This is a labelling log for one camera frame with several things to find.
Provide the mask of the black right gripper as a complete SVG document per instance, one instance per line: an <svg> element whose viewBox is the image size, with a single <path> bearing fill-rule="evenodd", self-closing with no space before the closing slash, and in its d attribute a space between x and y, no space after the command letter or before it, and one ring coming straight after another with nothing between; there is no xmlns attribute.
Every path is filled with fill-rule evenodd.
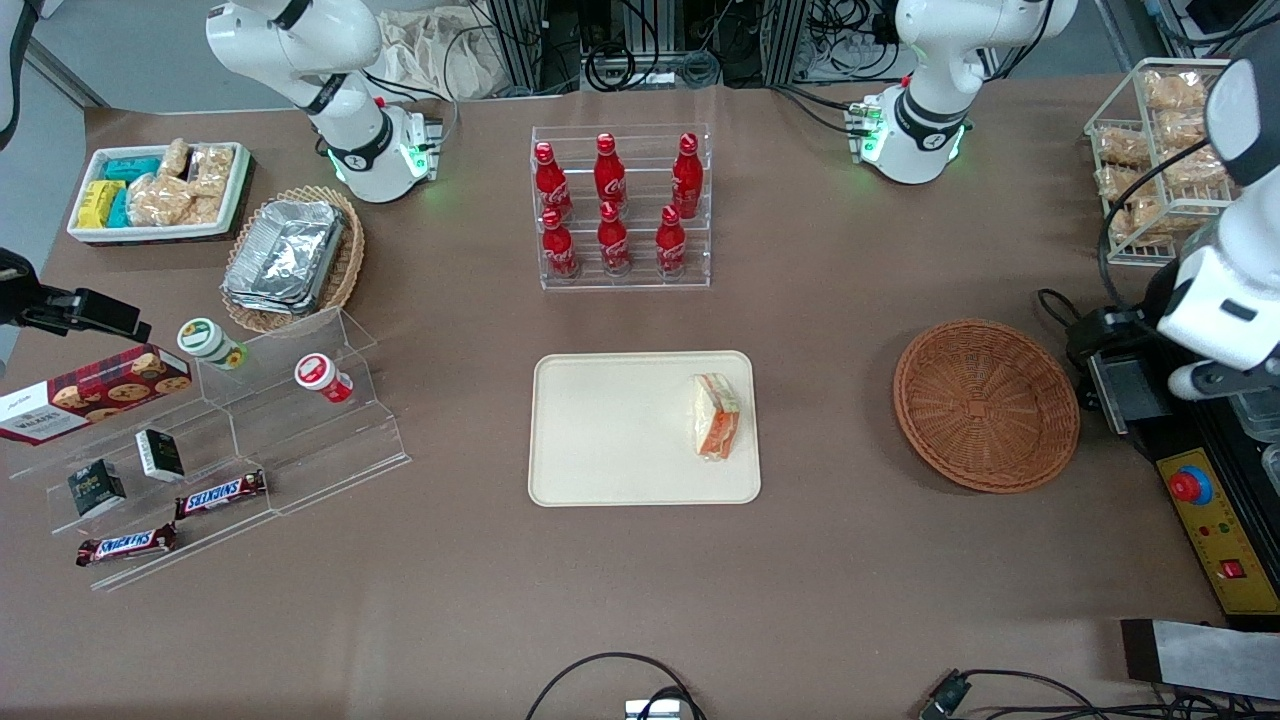
<svg viewBox="0 0 1280 720"><path fill-rule="evenodd" d="M1 249L1 324L59 337L92 331L136 343L147 343L152 332L129 304L87 288L44 288L33 265L8 249Z"/></svg>

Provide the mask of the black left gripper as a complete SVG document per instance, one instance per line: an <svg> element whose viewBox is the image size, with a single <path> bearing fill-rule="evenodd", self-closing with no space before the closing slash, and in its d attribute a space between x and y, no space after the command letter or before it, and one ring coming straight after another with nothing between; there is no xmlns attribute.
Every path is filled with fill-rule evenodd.
<svg viewBox="0 0 1280 720"><path fill-rule="evenodd" d="M1097 307L1079 314L1065 329L1065 354L1070 363L1155 347L1161 334L1142 305Z"/></svg>

